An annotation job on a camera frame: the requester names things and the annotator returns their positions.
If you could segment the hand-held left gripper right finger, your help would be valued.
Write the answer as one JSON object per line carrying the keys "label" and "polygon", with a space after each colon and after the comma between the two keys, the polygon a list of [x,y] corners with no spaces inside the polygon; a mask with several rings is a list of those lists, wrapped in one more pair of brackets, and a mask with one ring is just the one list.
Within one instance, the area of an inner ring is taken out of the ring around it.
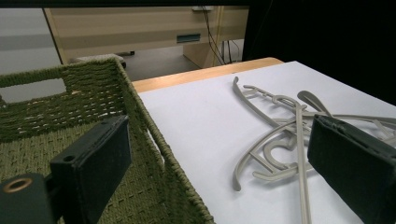
{"label": "hand-held left gripper right finger", "polygon": [[307,158],[364,224],[396,224],[396,148],[340,119],[314,116]]}

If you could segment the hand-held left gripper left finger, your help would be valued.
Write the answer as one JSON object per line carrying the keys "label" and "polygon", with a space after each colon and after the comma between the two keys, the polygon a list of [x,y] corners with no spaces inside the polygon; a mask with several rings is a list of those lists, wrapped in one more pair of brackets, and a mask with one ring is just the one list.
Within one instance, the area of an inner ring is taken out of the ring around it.
{"label": "hand-held left gripper left finger", "polygon": [[96,224],[132,162],[129,118],[104,119],[50,162],[66,224]]}

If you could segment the grey plastic clothes hanger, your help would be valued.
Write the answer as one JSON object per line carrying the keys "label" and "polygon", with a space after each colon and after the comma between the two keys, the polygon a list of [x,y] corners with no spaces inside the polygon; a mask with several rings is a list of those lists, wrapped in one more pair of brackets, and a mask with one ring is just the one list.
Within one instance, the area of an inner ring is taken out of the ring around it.
{"label": "grey plastic clothes hanger", "polygon": [[[306,120],[312,119],[315,115],[333,117],[336,119],[352,119],[360,120],[369,123],[373,123],[378,130],[383,133],[383,137],[378,136],[380,141],[383,141],[389,145],[396,146],[396,119],[386,117],[375,117],[375,116],[363,116],[363,115],[348,115],[348,114],[332,114],[328,108],[319,100],[319,98],[310,91],[299,91],[297,97],[304,103],[300,104],[295,99],[290,98],[286,95],[274,95],[268,91],[262,90],[258,87],[251,85],[244,85],[245,91],[242,91],[238,86],[239,78],[235,77],[233,80],[233,92],[235,95],[256,115],[263,119],[266,123],[271,125],[273,128],[286,125],[293,120],[296,121],[297,106],[302,109],[302,121],[303,127],[308,131],[310,128],[307,126]],[[249,101],[250,98],[263,97],[271,102],[272,105],[280,105],[289,109],[293,114],[293,118],[278,118],[274,119],[269,117],[257,106]]]}
{"label": "grey plastic clothes hanger", "polygon": [[[327,107],[319,100],[319,98],[310,91],[300,91],[297,97],[315,108],[318,112],[325,112],[330,115],[330,111]],[[301,217],[303,224],[311,224],[311,212],[310,212],[310,201],[309,192],[306,176],[306,156],[304,151],[304,127],[303,127],[303,112],[304,106],[301,104],[296,105],[296,136],[297,136],[297,160],[298,160],[298,176],[299,176],[299,188],[300,188],[300,205],[301,205]]]}
{"label": "grey plastic clothes hanger", "polygon": [[[396,119],[337,115],[338,119],[352,119],[373,123],[384,132],[382,141],[396,142]],[[298,174],[298,162],[281,162],[272,155],[275,148],[284,148],[293,151],[298,147],[298,142],[303,142],[303,147],[308,144],[308,136],[312,130],[312,118],[297,122],[295,119],[275,119],[276,126],[255,142],[241,157],[233,170],[233,189],[241,190],[240,176],[250,160],[256,161],[263,172],[253,171],[252,174],[261,180],[273,182],[286,179]]]}

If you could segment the green woven basket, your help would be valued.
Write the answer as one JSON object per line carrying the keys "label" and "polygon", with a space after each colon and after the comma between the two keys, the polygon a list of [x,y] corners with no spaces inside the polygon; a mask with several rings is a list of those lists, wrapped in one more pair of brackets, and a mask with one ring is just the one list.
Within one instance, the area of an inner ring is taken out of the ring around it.
{"label": "green woven basket", "polygon": [[117,115],[129,118],[133,161],[98,224],[215,224],[116,60],[0,75],[0,181],[48,174],[51,158]]}

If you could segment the white table cover sheet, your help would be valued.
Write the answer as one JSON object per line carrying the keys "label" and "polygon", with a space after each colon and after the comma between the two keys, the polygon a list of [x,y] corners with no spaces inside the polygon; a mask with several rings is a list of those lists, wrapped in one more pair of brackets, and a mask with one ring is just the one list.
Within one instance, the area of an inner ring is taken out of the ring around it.
{"label": "white table cover sheet", "polygon": [[396,106],[376,99],[301,63],[273,65],[141,93],[186,176],[216,224],[301,224],[296,176],[266,182],[253,176],[251,160],[233,189],[233,169],[271,127],[241,102],[233,84],[272,94],[314,93],[334,114],[396,118]]}

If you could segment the black curtain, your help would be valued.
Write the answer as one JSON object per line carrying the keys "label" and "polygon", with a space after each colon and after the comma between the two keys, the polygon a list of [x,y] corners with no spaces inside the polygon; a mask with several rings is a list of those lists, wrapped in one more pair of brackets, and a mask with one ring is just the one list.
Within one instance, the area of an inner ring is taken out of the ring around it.
{"label": "black curtain", "polygon": [[396,105],[396,0],[253,0],[243,59],[265,57]]}

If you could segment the light wooden desk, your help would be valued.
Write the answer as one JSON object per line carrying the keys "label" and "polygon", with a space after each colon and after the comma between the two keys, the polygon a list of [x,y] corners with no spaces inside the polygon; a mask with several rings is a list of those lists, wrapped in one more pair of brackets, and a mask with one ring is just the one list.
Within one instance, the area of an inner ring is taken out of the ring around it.
{"label": "light wooden desk", "polygon": [[[217,65],[214,50],[223,41],[242,39],[248,8],[219,6],[212,11],[191,7],[46,8],[62,63],[100,54],[182,47],[201,68]],[[200,34],[199,42],[177,43],[177,35]]]}

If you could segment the white cabinet panel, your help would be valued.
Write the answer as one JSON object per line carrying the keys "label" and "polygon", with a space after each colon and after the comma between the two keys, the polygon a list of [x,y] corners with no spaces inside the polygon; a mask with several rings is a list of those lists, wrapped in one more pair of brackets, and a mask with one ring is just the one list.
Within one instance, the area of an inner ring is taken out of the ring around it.
{"label": "white cabinet panel", "polygon": [[60,63],[42,8],[0,8],[0,75]]}

